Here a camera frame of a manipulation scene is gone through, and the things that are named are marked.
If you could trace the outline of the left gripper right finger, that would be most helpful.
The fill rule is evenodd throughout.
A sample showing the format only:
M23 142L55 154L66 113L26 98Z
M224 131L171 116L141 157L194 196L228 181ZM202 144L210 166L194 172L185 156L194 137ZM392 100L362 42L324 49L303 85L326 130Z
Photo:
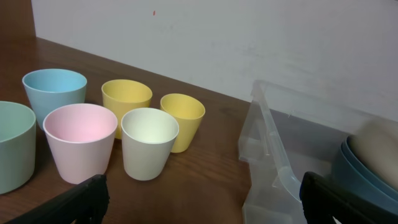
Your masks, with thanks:
M306 172L299 197L308 224L397 224L397 215L363 200L314 173Z

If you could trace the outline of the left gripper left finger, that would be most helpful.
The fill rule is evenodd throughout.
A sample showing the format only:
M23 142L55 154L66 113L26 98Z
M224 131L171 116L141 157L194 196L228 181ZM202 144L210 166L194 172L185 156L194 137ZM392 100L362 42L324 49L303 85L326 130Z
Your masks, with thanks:
M72 189L35 207L6 224L15 223L98 223L109 205L106 176L96 174Z

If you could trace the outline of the large beige bowl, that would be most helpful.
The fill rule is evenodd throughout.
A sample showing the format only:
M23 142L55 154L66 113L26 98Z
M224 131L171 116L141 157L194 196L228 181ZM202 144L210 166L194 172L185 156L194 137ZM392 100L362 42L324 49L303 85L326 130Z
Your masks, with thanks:
M370 120L356 131L354 155L383 182L397 189L397 122Z

